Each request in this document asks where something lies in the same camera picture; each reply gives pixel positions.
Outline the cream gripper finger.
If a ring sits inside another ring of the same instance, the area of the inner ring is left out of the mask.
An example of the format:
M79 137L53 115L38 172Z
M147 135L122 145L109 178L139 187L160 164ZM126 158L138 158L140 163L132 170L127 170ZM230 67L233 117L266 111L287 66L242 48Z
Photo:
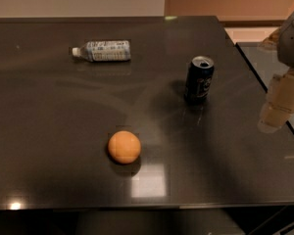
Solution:
M260 112L258 128L274 133L294 115L294 68L284 75L274 74L269 82L266 102Z
M268 37L266 37L259 44L259 47L262 50L275 51L277 49L277 44L279 42L279 35L280 35L280 29L278 28L274 32L272 32Z

